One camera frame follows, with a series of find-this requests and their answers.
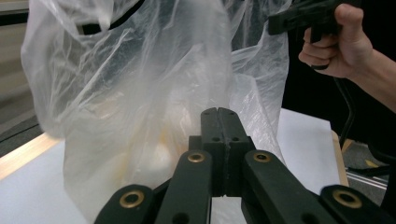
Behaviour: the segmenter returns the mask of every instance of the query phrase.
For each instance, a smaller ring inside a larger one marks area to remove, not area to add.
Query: person's hand
[[[321,74],[351,78],[370,62],[373,46],[362,30],[363,11],[360,8],[341,4],[335,9],[334,17],[342,26],[338,36],[324,35],[319,42],[310,44],[311,29],[307,29],[299,59],[310,66],[328,65],[326,69],[316,70]]]

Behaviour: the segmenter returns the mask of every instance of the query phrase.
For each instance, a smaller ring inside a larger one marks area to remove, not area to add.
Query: wire
[[[347,89],[347,85],[344,82],[344,80],[341,78],[335,77],[334,82],[335,82],[335,85],[337,86],[338,90],[343,95],[344,100],[346,101],[346,105],[349,110],[349,115],[347,117],[343,131],[341,131],[341,135],[340,135],[340,147],[343,148],[343,145],[344,145],[345,141],[347,140],[347,135],[349,134],[350,128],[352,127],[353,121],[355,120],[356,108],[355,108],[355,104],[354,104],[353,99],[349,93],[349,90]]]
[[[1,140],[1,141],[0,141],[0,144],[3,143],[3,142],[5,142],[5,141],[7,141],[8,139],[10,139],[10,138],[12,138],[12,137],[15,137],[16,135],[18,135],[18,134],[20,134],[20,133],[23,133],[23,132],[26,132],[26,131],[28,131],[28,130],[30,130],[30,129],[33,129],[33,128],[36,127],[36,126],[38,126],[38,123],[35,124],[35,125],[33,125],[33,126],[31,126],[31,127],[29,127],[29,128],[26,128],[26,129],[20,131],[20,132],[14,133],[14,134],[12,134],[11,136],[9,136],[9,137],[7,137],[7,138]]]

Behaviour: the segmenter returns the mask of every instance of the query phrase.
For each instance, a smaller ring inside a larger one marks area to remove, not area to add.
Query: table surface
[[[286,165],[307,189],[319,194],[324,186],[347,186],[338,137],[329,121],[282,109],[277,140]],[[2,223],[85,222],[64,191],[63,159],[64,141],[45,133],[0,158]],[[214,200],[213,209],[226,203]],[[217,215],[212,212],[212,220]],[[239,213],[235,216],[230,223],[244,220]]]

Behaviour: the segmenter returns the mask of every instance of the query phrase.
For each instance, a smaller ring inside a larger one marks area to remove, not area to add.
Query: plastic bag
[[[266,17],[290,0],[145,0],[107,30],[135,2],[30,1],[23,69],[40,126],[65,139],[65,188],[89,222],[117,189],[171,177],[209,107],[237,112],[282,160],[287,37],[269,36]],[[91,22],[102,32],[82,35]]]

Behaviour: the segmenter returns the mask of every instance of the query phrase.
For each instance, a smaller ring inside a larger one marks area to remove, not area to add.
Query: person's arm
[[[373,49],[361,27],[361,9],[342,4],[334,16],[342,26],[338,36],[325,35],[310,44],[310,29],[306,30],[299,59],[308,65],[327,64],[317,72],[353,81],[396,113],[396,62]]]

